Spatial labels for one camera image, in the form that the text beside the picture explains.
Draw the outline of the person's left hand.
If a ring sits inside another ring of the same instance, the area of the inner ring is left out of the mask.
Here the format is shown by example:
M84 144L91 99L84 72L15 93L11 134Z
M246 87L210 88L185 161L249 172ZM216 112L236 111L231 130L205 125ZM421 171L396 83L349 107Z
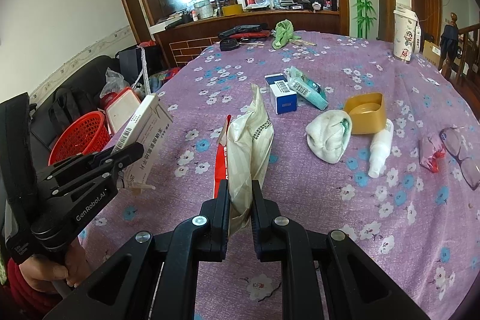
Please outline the person's left hand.
M56 281L66 282L67 286L76 288L91 274L86 252L78 239L69 245L65 260L61 263L32 256L20 264L19 269L30 288L42 293L55 293L53 282Z

